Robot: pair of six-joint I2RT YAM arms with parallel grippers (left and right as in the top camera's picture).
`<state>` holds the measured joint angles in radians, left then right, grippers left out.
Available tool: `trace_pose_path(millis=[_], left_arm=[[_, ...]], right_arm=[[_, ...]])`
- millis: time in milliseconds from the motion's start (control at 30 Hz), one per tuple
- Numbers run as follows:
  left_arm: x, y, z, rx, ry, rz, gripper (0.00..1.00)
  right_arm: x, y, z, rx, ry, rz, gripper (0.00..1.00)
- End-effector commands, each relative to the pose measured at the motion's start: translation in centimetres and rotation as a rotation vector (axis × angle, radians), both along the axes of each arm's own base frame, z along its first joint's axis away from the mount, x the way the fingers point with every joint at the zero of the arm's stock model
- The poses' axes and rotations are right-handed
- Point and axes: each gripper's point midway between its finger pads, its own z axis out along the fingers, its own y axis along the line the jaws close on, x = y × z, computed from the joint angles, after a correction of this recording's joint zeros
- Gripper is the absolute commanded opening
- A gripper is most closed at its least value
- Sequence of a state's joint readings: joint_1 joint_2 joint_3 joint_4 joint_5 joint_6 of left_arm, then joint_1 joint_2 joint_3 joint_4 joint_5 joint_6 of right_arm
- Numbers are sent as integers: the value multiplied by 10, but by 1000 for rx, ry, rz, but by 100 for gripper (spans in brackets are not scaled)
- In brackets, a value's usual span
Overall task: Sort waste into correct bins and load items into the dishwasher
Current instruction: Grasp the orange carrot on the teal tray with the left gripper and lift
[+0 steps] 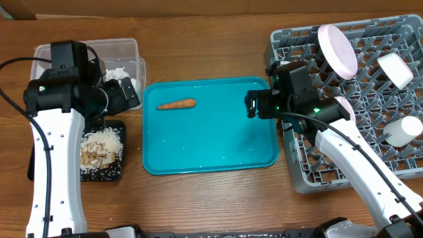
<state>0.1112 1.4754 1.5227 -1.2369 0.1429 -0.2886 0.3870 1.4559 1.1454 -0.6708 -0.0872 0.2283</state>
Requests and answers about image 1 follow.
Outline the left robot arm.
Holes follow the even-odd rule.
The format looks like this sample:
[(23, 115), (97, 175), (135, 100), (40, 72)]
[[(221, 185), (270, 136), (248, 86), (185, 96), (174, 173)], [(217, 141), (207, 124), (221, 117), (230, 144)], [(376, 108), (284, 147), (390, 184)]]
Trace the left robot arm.
[(86, 120), (139, 106), (130, 78), (103, 81), (93, 48), (76, 41), (50, 45), (50, 68), (24, 91), (34, 138), (34, 195), (27, 237), (83, 237), (80, 147)]

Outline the large white plate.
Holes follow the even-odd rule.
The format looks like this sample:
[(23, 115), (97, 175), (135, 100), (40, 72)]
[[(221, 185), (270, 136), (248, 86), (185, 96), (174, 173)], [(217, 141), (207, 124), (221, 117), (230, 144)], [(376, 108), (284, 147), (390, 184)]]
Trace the large white plate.
[(345, 80), (351, 80), (357, 73), (358, 62), (354, 49), (342, 33), (332, 24), (321, 25), (318, 29), (320, 49), (333, 71)]

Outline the small white bowl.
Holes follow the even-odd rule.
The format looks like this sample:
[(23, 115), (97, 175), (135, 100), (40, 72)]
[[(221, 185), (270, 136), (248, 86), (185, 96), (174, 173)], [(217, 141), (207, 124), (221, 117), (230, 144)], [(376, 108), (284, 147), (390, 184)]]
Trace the small white bowl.
[(380, 68), (399, 90), (404, 89), (414, 75), (400, 55), (390, 53), (377, 59)]

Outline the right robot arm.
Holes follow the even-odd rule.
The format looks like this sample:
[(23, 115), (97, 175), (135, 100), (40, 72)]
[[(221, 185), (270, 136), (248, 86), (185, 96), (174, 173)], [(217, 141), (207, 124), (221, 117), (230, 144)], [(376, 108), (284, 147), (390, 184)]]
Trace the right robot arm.
[(321, 99), (302, 61), (274, 64), (270, 89), (250, 90), (247, 116), (278, 118), (303, 134), (342, 172), (367, 206), (374, 226), (344, 217), (316, 227), (314, 237), (421, 237), (422, 197), (402, 183), (362, 137), (342, 97)]

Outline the white bowl with food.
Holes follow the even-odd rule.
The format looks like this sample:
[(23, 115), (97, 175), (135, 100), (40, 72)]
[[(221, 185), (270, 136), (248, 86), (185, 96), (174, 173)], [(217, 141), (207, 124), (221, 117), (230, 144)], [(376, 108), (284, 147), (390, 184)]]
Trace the white bowl with food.
[(351, 121), (356, 121), (356, 115), (354, 113), (354, 109), (352, 108), (351, 104), (348, 102), (348, 100), (345, 97), (335, 97), (335, 99), (346, 109), (346, 111), (350, 114)]

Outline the white cup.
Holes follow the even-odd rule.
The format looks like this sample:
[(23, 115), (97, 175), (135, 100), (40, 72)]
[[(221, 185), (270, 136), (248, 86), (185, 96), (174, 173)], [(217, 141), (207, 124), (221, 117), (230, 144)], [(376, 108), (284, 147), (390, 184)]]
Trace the white cup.
[(414, 116), (405, 116), (387, 124), (383, 134), (389, 134), (386, 142), (394, 147), (402, 147), (410, 143), (422, 133), (422, 122)]

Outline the white tissue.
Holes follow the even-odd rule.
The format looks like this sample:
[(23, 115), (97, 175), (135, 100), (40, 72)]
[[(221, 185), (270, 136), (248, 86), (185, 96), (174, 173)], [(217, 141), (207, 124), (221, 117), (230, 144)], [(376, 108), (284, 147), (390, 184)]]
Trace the white tissue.
[(137, 87), (138, 86), (138, 83), (137, 83), (137, 80), (134, 79), (134, 78), (132, 78), (131, 79), (131, 84), (132, 84), (132, 86), (134, 88), (135, 93), (138, 94), (138, 87)]
[(127, 73), (125, 71), (125, 67), (117, 67), (116, 69), (113, 70), (106, 70), (106, 75), (104, 76), (104, 80), (105, 81), (109, 81), (112, 79), (117, 80), (119, 83), (122, 82), (123, 78), (129, 77), (130, 79), (132, 79), (129, 75), (129, 73)]

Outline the orange carrot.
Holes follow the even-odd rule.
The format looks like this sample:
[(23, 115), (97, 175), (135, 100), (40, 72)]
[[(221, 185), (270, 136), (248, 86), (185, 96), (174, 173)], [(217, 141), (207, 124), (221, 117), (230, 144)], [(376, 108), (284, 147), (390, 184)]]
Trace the orange carrot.
[(194, 99), (182, 99), (174, 102), (168, 102), (157, 107), (157, 110), (173, 110), (173, 109), (184, 109), (193, 108), (196, 106)]

